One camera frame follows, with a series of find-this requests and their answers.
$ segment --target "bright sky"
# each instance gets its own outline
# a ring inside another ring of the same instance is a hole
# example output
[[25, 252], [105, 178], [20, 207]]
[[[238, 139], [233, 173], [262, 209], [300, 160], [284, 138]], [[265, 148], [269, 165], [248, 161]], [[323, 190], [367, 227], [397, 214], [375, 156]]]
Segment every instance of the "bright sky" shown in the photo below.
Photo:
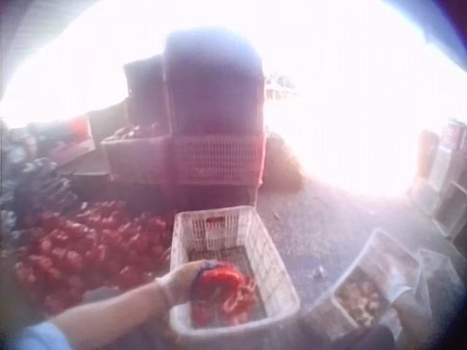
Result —
[[310, 172], [342, 187], [402, 191], [420, 130], [467, 121], [467, 74], [376, 0], [103, 0], [24, 64], [0, 115], [20, 127], [117, 104], [123, 64], [160, 53], [176, 28], [205, 25], [243, 33], [265, 70], [295, 80], [300, 100], [266, 106], [266, 119]]

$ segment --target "blue cloth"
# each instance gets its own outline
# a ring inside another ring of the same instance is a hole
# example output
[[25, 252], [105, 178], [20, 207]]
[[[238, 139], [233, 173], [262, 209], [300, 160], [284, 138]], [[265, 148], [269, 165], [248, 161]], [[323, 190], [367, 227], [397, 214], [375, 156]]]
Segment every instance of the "blue cloth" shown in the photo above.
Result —
[[28, 327], [16, 339], [14, 350], [72, 350], [66, 336], [52, 323]]

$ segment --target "stacked crates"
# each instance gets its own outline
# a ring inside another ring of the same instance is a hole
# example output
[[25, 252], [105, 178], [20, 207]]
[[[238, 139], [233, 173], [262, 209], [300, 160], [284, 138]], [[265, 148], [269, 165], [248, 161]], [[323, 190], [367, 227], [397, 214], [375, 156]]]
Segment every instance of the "stacked crates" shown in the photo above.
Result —
[[255, 205], [265, 136], [259, 55], [221, 28], [170, 34], [164, 53], [182, 210]]

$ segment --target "vegetable pile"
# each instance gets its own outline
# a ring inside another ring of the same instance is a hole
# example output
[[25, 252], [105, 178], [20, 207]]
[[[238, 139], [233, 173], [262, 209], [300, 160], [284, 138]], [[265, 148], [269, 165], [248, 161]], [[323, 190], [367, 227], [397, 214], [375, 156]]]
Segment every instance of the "vegetable pile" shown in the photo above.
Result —
[[19, 248], [18, 282], [57, 314], [102, 286], [127, 290], [166, 268], [174, 213], [130, 219], [126, 202], [83, 203], [73, 219], [43, 214]]

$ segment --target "gloved hand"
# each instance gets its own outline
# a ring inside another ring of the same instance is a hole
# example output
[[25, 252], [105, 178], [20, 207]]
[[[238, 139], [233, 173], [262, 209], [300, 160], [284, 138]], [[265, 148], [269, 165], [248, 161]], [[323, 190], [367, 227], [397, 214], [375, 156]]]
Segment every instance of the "gloved hand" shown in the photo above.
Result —
[[361, 268], [374, 280], [379, 290], [391, 304], [402, 294], [411, 290], [401, 272], [400, 262], [390, 255], [363, 259]]
[[385, 297], [393, 304], [402, 294], [412, 290], [404, 280], [404, 275], [399, 271], [397, 263], [391, 257], [386, 257], [388, 273], [385, 287]]
[[193, 282], [199, 272], [212, 265], [211, 260], [189, 262], [156, 279], [169, 302], [169, 307], [188, 302]]

